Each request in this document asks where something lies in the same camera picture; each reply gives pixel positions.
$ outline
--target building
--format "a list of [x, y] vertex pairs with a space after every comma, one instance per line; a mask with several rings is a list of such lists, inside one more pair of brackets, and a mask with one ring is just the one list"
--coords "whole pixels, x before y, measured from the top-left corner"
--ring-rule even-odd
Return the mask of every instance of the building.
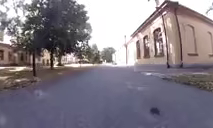
[[0, 65], [25, 65], [29, 63], [29, 55], [26, 52], [17, 51], [0, 41]]
[[116, 60], [125, 58], [126, 64], [139, 68], [211, 66], [213, 21], [178, 2], [165, 1], [123, 47], [126, 54], [118, 50]]

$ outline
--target building facade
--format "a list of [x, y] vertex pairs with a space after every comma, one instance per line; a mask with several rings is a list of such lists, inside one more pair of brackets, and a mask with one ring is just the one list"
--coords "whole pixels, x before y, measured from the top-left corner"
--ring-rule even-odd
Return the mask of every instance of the building facade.
[[126, 46], [123, 58], [136, 67], [211, 66], [213, 21], [177, 2], [165, 1], [131, 35]]

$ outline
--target wall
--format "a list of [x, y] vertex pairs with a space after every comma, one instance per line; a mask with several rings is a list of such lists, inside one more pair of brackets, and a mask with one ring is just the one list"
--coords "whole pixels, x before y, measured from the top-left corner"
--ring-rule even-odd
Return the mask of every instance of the wall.
[[118, 65], [125, 65], [126, 64], [126, 48], [123, 45], [120, 49], [118, 49], [114, 55], [113, 55], [113, 59], [114, 61], [118, 64]]
[[182, 37], [183, 63], [213, 63], [213, 25], [179, 9], [179, 26]]
[[[137, 40], [140, 41], [141, 56], [140, 56], [140, 59], [137, 59], [136, 51], [135, 51], [136, 64], [164, 64], [165, 65], [167, 63], [167, 50], [169, 54], [169, 60], [168, 60], [169, 64], [180, 64], [180, 57], [179, 57], [180, 50], [178, 51], [178, 49], [176, 48], [176, 43], [179, 43], [179, 38], [177, 37], [178, 33], [177, 33], [177, 27], [175, 26], [176, 22], [175, 22], [174, 14], [170, 11], [165, 12], [164, 21], [165, 21], [167, 36], [165, 35], [162, 17], [159, 16], [157, 19], [151, 22], [151, 24], [146, 26], [140, 33], [138, 33], [135, 37], [133, 37], [129, 45], [135, 45], [134, 47], [135, 49], [136, 49], [136, 41]], [[164, 56], [162, 57], [155, 57], [153, 32], [157, 28], [161, 28], [161, 31], [162, 31], [163, 49], [164, 49]], [[143, 37], [145, 35], [149, 36], [150, 58], [144, 58]]]

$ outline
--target lawn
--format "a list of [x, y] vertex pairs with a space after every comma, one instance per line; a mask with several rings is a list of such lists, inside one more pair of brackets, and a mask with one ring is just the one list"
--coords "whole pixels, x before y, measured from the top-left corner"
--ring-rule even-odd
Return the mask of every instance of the lawn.
[[0, 67], [0, 91], [23, 88], [33, 85], [39, 81], [52, 80], [61, 75], [72, 73], [77, 70], [83, 70], [85, 67], [55, 67], [54, 70], [49, 68], [38, 68], [38, 77], [32, 76], [32, 69], [29, 67]]
[[213, 92], [213, 73], [171, 75], [163, 79]]

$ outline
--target pole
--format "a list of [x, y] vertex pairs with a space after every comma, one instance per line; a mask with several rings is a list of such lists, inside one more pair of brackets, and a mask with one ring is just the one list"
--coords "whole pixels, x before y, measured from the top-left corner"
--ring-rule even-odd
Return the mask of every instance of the pole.
[[126, 44], [126, 35], [125, 35], [125, 63], [128, 64], [128, 49]]

